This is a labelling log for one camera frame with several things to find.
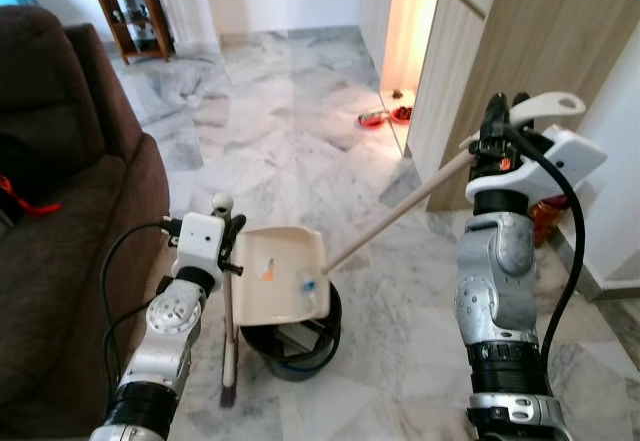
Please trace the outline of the cream long-handled dustpan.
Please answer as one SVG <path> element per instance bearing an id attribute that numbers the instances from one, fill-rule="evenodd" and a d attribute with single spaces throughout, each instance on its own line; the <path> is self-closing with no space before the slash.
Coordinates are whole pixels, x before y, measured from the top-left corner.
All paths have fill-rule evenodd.
<path id="1" fill-rule="evenodd" d="M 581 115 L 586 103 L 567 92 L 534 95 L 513 108 L 511 127 L 532 130 L 536 118 Z M 381 220 L 338 254 L 326 255 L 323 235 L 300 226 L 264 227 L 242 232 L 234 255 L 244 268 L 232 277 L 233 319 L 238 326 L 287 325 L 326 316 L 330 310 L 329 273 L 346 262 L 362 246 L 430 197 L 444 181 L 470 170 L 474 157 L 467 152 L 471 141 L 483 139 L 480 130 L 461 144 L 460 153 L 421 182 Z M 526 200 L 518 197 L 484 198 L 479 207 L 489 216 L 471 223 L 480 230 L 477 248 L 460 248 L 463 313 L 476 314 L 481 295 L 471 287 L 492 290 L 486 303 L 499 326 L 515 325 L 535 317 L 531 284 L 535 280 L 532 237 L 534 227 Z"/>

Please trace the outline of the wooden-handled white broom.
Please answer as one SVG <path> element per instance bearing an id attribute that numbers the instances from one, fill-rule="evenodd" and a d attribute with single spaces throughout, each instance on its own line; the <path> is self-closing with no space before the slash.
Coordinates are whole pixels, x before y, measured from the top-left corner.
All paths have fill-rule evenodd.
<path id="1" fill-rule="evenodd" d="M 234 216 L 232 209 L 234 200 L 230 195 L 218 193 L 212 198 L 212 214 L 223 217 L 225 221 Z M 221 359 L 221 383 L 219 406 L 221 409 L 230 409 L 236 405 L 237 394 L 237 362 L 238 362 L 238 336 L 239 331 L 233 319 L 233 293 L 230 275 L 224 273 L 223 293 L 225 318 L 223 336 L 223 359 Z"/>

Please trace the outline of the light wood-panel wardrobe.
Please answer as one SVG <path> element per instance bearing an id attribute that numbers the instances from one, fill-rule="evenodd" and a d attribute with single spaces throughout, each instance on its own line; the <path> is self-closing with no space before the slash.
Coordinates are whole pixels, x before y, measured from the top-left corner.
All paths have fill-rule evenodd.
<path id="1" fill-rule="evenodd" d="M 639 0 L 360 0 L 381 94 L 413 104 L 399 144 L 421 180 L 479 130 L 490 95 L 570 92 L 594 102 Z"/>

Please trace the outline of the red bottle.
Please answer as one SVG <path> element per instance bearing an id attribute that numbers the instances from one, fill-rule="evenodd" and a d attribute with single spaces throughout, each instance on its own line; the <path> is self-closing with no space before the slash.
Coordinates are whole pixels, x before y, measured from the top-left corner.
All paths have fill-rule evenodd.
<path id="1" fill-rule="evenodd" d="M 570 209 L 570 200 L 563 194 L 545 198 L 532 205 L 529 217 L 534 222 L 535 248 L 541 248 L 547 244 L 549 237 L 557 230 L 559 221 L 568 209 Z"/>

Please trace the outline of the black round bin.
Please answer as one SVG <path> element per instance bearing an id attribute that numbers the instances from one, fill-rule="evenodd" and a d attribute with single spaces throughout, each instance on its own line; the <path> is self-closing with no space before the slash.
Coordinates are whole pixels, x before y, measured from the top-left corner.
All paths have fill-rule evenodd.
<path id="1" fill-rule="evenodd" d="M 329 287 L 326 316 L 287 325 L 241 326 L 239 333 L 250 349 L 280 380 L 310 380 L 332 362 L 342 339 L 342 304 L 337 287 Z"/>

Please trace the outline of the dark brown sofa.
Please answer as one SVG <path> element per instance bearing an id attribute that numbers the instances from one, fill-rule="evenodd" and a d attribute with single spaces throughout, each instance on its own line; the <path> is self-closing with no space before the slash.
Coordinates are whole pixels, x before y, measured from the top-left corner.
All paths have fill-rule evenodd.
<path id="1" fill-rule="evenodd" d="M 0 7 L 0 424 L 102 409 L 102 257 L 169 209 L 166 173 L 88 24 Z"/>

